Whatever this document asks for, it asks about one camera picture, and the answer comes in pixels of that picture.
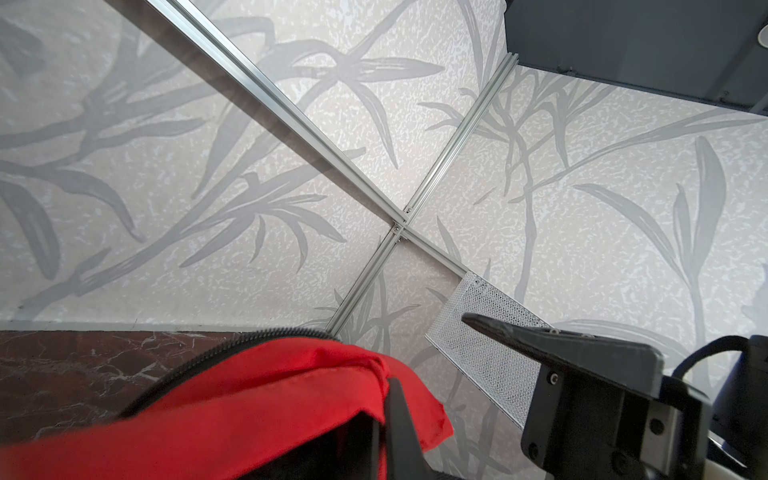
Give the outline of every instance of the red fabric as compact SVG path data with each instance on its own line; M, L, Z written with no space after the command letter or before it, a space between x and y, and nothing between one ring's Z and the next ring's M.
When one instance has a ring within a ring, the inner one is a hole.
M440 402L392 357L330 340L253 347L171 390L136 417L0 449L3 478L228 480L347 423L384 421L402 383L423 450L453 434Z

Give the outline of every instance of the perforated metal plate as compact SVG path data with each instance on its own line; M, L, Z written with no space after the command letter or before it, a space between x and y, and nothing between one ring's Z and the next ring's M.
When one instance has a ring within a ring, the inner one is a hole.
M426 334L432 345L523 428L540 364L466 326L462 315L467 312L514 325L549 325L501 290L469 272Z

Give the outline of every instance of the brown marble surface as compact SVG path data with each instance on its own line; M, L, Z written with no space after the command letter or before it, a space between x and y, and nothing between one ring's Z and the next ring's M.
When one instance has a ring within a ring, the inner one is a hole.
M0 331L0 444L109 422L236 333Z

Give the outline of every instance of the leaf pattern wallpaper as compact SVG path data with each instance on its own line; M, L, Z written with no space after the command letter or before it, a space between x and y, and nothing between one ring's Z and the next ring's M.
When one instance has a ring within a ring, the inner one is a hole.
M453 130L422 104L469 109L505 52L502 5L196 2L401 204ZM3 328L298 325L338 305L389 225L154 10L0 16Z
M200 7L204 2L195 2ZM228 0L219 28L357 166L404 207L506 53L501 0Z
M768 333L765 118L518 66L415 227L550 324L672 369ZM691 375L714 395L733 356Z
M543 478L520 450L520 429L424 337L459 280L401 242L340 335L409 365L443 402L455 432L425 454L434 469L467 479Z

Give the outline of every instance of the black zipper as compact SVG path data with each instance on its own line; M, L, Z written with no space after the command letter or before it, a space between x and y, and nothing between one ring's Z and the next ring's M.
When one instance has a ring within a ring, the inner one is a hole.
M188 379L223 362L237 353L243 352L256 345L269 342L270 340L287 337L305 337L338 341L334 336L325 333L322 330L308 329L304 327L279 327L265 329L259 332L243 333L235 339L224 342L219 346L215 346L205 353L201 353L192 360L176 368L174 371L168 373L142 393L137 399L131 402L130 405L125 407L125 409L118 415L118 419L128 419L137 415L139 412L159 400L163 395L186 382Z

